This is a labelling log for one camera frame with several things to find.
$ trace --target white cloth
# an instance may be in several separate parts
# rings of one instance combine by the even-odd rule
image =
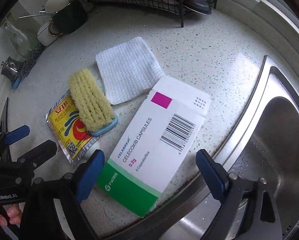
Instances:
[[[96,62],[104,82],[105,96],[112,105],[149,91],[164,76],[141,37],[97,54]]]

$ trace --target white and green medicine box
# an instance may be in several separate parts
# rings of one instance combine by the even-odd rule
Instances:
[[[144,217],[186,157],[211,98],[175,78],[149,92],[99,176],[97,184]]]

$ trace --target barcode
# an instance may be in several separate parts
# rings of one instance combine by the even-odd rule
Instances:
[[[191,136],[195,124],[185,118],[174,114],[166,130],[161,136],[161,141],[172,146],[181,154],[189,137]]]
[[[73,157],[75,156],[78,149],[75,146],[75,144],[72,141],[70,141],[70,143],[67,145],[67,150],[69,152],[69,155]]]

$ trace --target light green stripe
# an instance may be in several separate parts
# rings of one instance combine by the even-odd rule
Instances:
[[[137,179],[130,173],[128,173],[125,169],[123,169],[121,166],[119,166],[116,162],[114,162],[111,159],[108,159],[107,163],[111,165],[115,170],[117,170],[119,173],[121,173],[123,176],[128,178],[131,182],[135,183],[137,186],[141,187],[142,189],[146,190],[150,194],[154,195],[155,197],[159,197],[162,193],[160,193],[158,190],[150,187],[149,185],[145,184],[141,180]]]

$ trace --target yellow packet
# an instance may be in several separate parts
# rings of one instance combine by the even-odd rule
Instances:
[[[49,110],[45,119],[58,138],[65,156],[73,166],[98,139],[87,132],[85,125],[79,118],[78,109],[69,90]]]

